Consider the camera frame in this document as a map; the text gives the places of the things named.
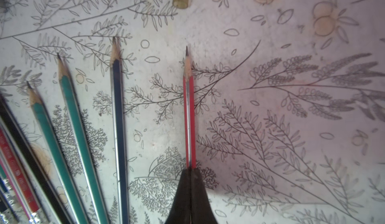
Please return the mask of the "red striped pencil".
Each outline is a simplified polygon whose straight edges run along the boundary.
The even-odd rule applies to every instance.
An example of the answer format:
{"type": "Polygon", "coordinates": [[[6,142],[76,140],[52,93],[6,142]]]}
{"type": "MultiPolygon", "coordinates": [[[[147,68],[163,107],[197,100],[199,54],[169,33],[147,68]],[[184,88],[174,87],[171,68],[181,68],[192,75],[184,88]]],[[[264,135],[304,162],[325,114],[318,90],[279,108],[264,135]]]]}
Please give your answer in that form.
{"type": "Polygon", "coordinates": [[[18,158],[15,156],[9,139],[3,131],[1,131],[1,165],[16,192],[29,223],[48,224],[49,220],[41,208],[18,158]]]}
{"type": "Polygon", "coordinates": [[[185,50],[183,73],[183,104],[185,125],[185,149],[187,168],[196,168],[196,134],[195,134],[195,105],[194,78],[188,47],[185,50]]]}
{"type": "Polygon", "coordinates": [[[18,221],[18,224],[28,224],[29,220],[23,210],[22,205],[16,197],[16,193],[11,186],[11,182],[8,179],[3,166],[1,164],[1,189],[5,197],[6,203],[12,211],[15,219],[18,221]]]}

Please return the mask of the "short dark blue pencil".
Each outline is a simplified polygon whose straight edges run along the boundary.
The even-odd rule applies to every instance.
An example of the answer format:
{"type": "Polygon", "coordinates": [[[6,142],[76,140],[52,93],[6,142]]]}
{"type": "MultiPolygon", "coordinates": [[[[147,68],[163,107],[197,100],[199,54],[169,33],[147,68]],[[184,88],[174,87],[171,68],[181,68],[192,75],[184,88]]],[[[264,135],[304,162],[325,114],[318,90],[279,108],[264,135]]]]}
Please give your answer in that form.
{"type": "Polygon", "coordinates": [[[125,142],[125,124],[122,91],[122,70],[120,49],[117,38],[112,38],[112,52],[110,60],[112,116],[114,127],[114,144],[117,170],[117,191],[119,200],[119,221],[121,224],[129,223],[129,203],[127,187],[127,159],[125,142]]]}

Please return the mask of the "black striped pencil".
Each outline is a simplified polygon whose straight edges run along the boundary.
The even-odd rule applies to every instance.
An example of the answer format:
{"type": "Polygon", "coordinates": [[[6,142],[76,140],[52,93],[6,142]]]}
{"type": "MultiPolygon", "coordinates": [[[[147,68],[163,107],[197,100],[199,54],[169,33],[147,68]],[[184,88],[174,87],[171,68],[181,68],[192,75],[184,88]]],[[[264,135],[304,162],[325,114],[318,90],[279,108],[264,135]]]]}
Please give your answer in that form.
{"type": "Polygon", "coordinates": [[[11,109],[8,107],[5,97],[1,96],[1,120],[5,125],[6,133],[10,137],[18,153],[26,162],[33,178],[39,184],[44,197],[47,199],[51,210],[60,224],[73,223],[70,215],[65,210],[59,196],[56,194],[47,174],[44,172],[31,146],[25,138],[21,127],[18,125],[11,109]]]}

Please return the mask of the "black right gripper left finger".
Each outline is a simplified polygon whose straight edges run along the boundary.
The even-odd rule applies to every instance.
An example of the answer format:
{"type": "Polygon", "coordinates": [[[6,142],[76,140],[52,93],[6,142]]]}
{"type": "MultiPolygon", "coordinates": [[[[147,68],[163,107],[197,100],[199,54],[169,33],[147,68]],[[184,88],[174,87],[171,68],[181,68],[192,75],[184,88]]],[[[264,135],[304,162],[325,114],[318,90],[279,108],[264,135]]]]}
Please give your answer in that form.
{"type": "Polygon", "coordinates": [[[191,177],[190,169],[181,173],[174,201],[165,224],[190,224],[191,221],[191,177]]]}

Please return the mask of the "teal green pencil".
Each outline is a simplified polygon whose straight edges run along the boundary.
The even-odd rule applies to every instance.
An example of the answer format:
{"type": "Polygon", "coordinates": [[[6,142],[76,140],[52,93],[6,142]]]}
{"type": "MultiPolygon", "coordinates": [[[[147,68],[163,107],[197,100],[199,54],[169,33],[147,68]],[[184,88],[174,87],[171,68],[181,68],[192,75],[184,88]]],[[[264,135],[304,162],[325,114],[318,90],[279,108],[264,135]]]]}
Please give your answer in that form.
{"type": "Polygon", "coordinates": [[[71,211],[74,214],[75,221],[78,224],[88,224],[89,219],[82,205],[71,172],[68,168],[43,101],[29,83],[27,84],[27,87],[31,109],[43,133],[46,143],[48,144],[56,172],[58,173],[59,180],[63,186],[71,211]]]}
{"type": "Polygon", "coordinates": [[[78,153],[84,170],[85,179],[89,188],[97,221],[100,224],[109,224],[110,221],[100,189],[98,177],[95,171],[90,148],[87,142],[87,135],[83,128],[82,116],[78,107],[76,93],[70,78],[69,71],[59,54],[57,54],[57,59],[59,85],[69,114],[75,142],[78,145],[78,153]]]}

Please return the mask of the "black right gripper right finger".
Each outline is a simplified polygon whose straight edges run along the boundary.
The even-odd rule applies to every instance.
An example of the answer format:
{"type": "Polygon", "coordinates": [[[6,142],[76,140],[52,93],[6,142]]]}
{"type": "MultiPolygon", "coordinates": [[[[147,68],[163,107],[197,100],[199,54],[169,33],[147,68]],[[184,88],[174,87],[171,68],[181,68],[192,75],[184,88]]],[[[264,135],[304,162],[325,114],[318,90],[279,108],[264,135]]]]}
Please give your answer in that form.
{"type": "Polygon", "coordinates": [[[199,169],[190,170],[191,223],[218,224],[210,206],[203,178],[199,169]]]}

